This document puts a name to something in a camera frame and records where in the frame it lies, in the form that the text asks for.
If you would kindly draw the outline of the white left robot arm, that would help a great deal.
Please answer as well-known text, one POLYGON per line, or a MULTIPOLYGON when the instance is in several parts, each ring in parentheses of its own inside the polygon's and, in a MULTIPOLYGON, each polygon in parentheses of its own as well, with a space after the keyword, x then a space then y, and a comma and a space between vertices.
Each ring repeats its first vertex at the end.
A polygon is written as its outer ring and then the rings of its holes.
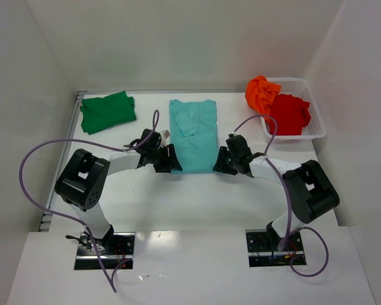
POLYGON ((68 203, 84 222, 85 235, 93 235, 96 243, 109 249, 117 242, 114 228, 105 218, 100 198, 106 178, 126 170, 151 164, 156 173, 181 171, 173 144, 167 144, 168 130, 145 129, 139 139, 122 151, 106 152, 102 156, 78 149, 74 152, 55 184, 55 192, 68 203))

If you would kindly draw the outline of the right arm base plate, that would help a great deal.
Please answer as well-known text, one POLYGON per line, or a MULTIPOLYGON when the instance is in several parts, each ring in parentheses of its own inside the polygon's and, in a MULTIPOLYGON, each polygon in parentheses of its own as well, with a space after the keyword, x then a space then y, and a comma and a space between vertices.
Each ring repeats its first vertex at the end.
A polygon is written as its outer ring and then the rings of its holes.
POLYGON ((283 251, 271 242, 264 230, 246 231, 246 244, 250 268, 306 265, 304 247, 300 233, 293 234, 283 251))

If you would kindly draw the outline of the teal t shirt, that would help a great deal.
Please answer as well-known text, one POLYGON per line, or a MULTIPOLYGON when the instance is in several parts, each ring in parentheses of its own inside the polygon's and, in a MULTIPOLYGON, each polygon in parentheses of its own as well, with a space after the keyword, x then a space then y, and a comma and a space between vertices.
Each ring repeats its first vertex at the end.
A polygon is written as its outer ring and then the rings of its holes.
POLYGON ((169 117, 171 143, 182 173, 211 173, 218 155, 216 102, 171 100, 169 117))

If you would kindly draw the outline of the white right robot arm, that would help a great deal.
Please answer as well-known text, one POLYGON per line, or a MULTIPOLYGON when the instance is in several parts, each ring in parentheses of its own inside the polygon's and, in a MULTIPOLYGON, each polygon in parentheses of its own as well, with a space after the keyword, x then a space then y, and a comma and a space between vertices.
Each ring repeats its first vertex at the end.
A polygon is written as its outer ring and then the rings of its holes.
POLYGON ((219 148, 213 171, 228 175, 246 175, 280 184, 286 193, 286 212, 267 225, 276 241, 296 233, 340 204, 340 197, 321 165, 310 159, 292 163, 253 153, 246 139, 230 134, 219 148))

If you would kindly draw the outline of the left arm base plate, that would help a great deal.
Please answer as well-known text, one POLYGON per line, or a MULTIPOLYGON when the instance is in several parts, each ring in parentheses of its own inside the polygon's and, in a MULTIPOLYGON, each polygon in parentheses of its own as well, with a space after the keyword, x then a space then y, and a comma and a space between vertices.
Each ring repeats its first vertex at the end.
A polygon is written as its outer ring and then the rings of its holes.
MULTIPOLYGON (((93 244, 86 232, 82 232, 80 237, 67 235, 66 238, 78 242, 74 270, 101 269, 93 244)), ((134 233, 115 233, 111 246, 104 248, 101 244, 97 244, 97 247, 105 269, 115 269, 119 264, 121 264, 119 269, 133 269, 134 233)))

